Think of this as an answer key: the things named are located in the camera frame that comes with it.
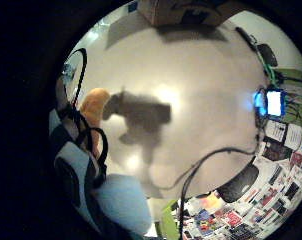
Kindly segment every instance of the blue light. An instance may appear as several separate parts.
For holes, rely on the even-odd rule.
[[[267,110],[264,107],[259,108],[259,113],[261,116],[265,116],[267,114]]]

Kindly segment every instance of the paper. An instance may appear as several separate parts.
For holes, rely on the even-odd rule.
[[[255,227],[261,222],[264,218],[265,212],[258,208],[252,208],[251,211],[244,217],[246,223],[251,226]]]
[[[269,120],[265,127],[266,136],[278,142],[282,142],[285,130],[286,124],[272,120]]]
[[[302,127],[289,124],[287,137],[285,139],[284,146],[291,148],[292,150],[298,150],[302,146]]]

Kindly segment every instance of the green object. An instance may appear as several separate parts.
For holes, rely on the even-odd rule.
[[[162,221],[161,221],[161,232],[164,237],[170,240],[178,240],[179,232],[174,222],[173,216],[171,215],[171,206],[176,203],[176,200],[172,200],[162,210]]]
[[[299,71],[299,70],[281,69],[281,68],[277,68],[276,70],[278,72],[282,73],[286,77],[293,77],[293,78],[300,78],[300,79],[302,78],[302,71]],[[295,86],[302,87],[302,83],[294,82],[294,81],[291,81],[291,80],[285,80],[284,84],[295,85]],[[299,114],[302,117],[302,104],[298,104],[298,109],[299,109]],[[286,123],[294,123],[294,124],[299,125],[299,126],[302,127],[302,121],[300,121],[300,119],[296,118],[294,115],[295,115],[294,110],[286,108],[286,114],[283,117],[282,121],[284,121]]]

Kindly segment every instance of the desk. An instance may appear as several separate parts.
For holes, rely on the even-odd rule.
[[[295,70],[279,71],[296,78],[302,74]],[[302,126],[299,120],[292,121],[295,117],[289,114],[280,120],[268,121],[266,137],[245,170],[210,195],[186,201],[185,210],[191,217],[186,221],[184,231],[192,236],[212,236],[212,239],[238,234],[264,239],[295,211],[302,200],[302,149],[301,146],[290,149],[287,138],[291,139],[293,131],[297,133],[295,138],[300,137]],[[163,209],[161,226],[169,239],[178,237],[174,225],[178,208],[175,201]],[[201,221],[194,224],[201,217],[204,228],[201,228]]]

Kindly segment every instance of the black cable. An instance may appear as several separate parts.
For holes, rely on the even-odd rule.
[[[262,91],[266,91],[264,87],[260,87],[254,97],[254,102],[257,100],[258,94],[261,93]],[[198,160],[195,164],[193,164],[190,169],[188,169],[187,171],[185,171],[182,175],[179,176],[179,178],[174,182],[174,184],[172,185],[172,187],[176,186],[178,182],[180,182],[180,180],[189,172],[192,170],[191,174],[187,177],[187,179],[185,180],[183,187],[182,187],[182,191],[181,191],[181,197],[180,197],[180,211],[179,211],[179,235],[180,235],[180,240],[183,240],[183,218],[184,218],[184,202],[185,202],[185,198],[186,198],[186,194],[188,191],[188,188],[194,178],[194,176],[196,175],[196,173],[198,172],[198,170],[200,169],[200,167],[202,166],[202,164],[209,159],[210,157],[214,156],[215,154],[218,153],[223,153],[223,152],[227,152],[227,153],[232,153],[232,152],[237,152],[237,153],[241,153],[244,155],[254,155],[256,153],[256,151],[259,148],[259,144],[260,144],[260,132],[261,130],[263,130],[264,132],[264,127],[267,123],[267,119],[260,116],[259,114],[259,109],[255,108],[255,125],[258,128],[258,133],[256,135],[256,146],[254,148],[253,151],[249,152],[249,151],[245,151],[236,147],[224,147],[224,148],[220,148],[217,150],[214,150],[210,153],[208,153],[207,155],[205,155],[203,158],[201,158],[200,160]]]
[[[81,86],[82,86],[82,81],[83,81],[83,78],[84,78],[84,73],[85,73],[85,69],[87,67],[87,61],[88,61],[87,51],[84,48],[79,48],[79,49],[75,50],[74,52],[72,52],[70,54],[70,56],[68,57],[67,61],[70,59],[71,56],[73,56],[77,52],[81,53],[83,63],[82,63],[81,74],[80,74],[80,78],[79,78],[79,82],[78,82],[77,92],[75,94],[75,98],[74,98],[73,103],[72,103],[74,109],[76,109],[75,105],[76,105],[76,102],[78,101],[78,97],[79,97],[79,94],[80,94],[80,89],[81,89]]]
[[[227,153],[232,153],[232,152],[237,152],[237,153],[241,153],[241,154],[245,154],[245,155],[253,155],[256,150],[257,147],[254,149],[254,151],[248,152],[248,151],[244,151],[235,147],[225,147],[225,148],[220,148],[217,150],[214,150],[210,153],[208,153],[207,155],[205,155],[203,158],[201,158],[195,165],[196,167],[193,169],[192,173],[189,175],[189,177],[186,179],[186,181],[183,184],[183,188],[182,188],[182,192],[181,192],[181,198],[180,198],[180,213],[179,213],[179,235],[180,235],[180,240],[183,240],[183,212],[184,212],[184,202],[185,202],[185,197],[186,197],[186,193],[187,190],[195,176],[195,174],[198,172],[199,168],[202,166],[202,164],[209,159],[210,157],[212,157],[215,154],[218,153],[223,153],[223,152],[227,152]]]

